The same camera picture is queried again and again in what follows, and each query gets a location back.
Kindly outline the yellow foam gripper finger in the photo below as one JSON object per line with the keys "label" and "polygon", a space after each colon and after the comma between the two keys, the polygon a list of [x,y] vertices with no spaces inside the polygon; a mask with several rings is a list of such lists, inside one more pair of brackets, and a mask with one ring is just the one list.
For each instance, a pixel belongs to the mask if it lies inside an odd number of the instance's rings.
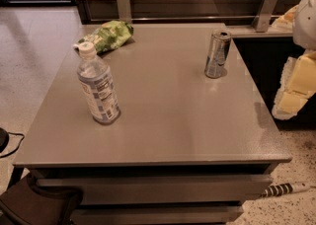
{"label": "yellow foam gripper finger", "polygon": [[316,93],[316,52],[298,57],[286,85],[290,93],[313,96]]}
{"label": "yellow foam gripper finger", "polygon": [[297,114],[307,103],[307,99],[284,92],[278,107],[285,113]]}

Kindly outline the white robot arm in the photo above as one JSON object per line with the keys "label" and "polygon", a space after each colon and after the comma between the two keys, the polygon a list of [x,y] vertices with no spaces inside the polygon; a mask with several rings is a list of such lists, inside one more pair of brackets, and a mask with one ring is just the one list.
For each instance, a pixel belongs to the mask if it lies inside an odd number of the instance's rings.
{"label": "white robot arm", "polygon": [[316,93],[316,0],[301,0],[292,22],[293,42],[305,49],[289,57],[281,73],[273,106],[274,118],[288,120]]}

